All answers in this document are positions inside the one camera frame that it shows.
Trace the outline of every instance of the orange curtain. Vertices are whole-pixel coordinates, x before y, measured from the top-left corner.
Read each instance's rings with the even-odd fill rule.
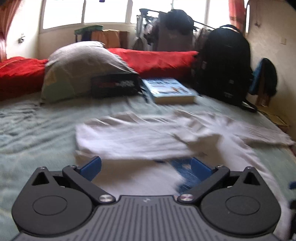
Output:
[[[22,0],[6,0],[6,2],[0,6],[0,61],[6,60],[6,38],[13,17],[20,6]]]
[[[229,0],[230,23],[236,26],[241,32],[244,31],[245,16],[244,0]]]

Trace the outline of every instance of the green object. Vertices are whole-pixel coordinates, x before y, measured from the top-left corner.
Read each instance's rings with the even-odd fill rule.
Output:
[[[84,34],[84,32],[86,31],[102,31],[102,30],[103,30],[103,25],[93,25],[93,26],[77,29],[74,31],[74,34],[81,35],[81,34]]]

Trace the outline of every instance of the black backpack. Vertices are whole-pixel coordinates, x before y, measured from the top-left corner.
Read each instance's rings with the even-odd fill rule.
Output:
[[[250,62],[250,45],[239,29],[221,26],[209,34],[197,55],[195,89],[199,94],[256,112],[257,107],[246,100],[253,79]]]

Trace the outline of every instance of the gray ribbed plate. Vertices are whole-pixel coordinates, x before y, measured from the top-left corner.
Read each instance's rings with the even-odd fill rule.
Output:
[[[14,241],[238,241],[218,233],[196,208],[181,205],[172,196],[121,196],[101,205],[87,224],[71,234],[53,238],[19,234]],[[252,241],[277,241],[272,235]]]

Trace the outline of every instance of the blue book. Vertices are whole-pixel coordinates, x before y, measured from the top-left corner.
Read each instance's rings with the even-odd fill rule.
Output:
[[[142,82],[156,104],[194,103],[196,95],[176,79],[143,79]]]

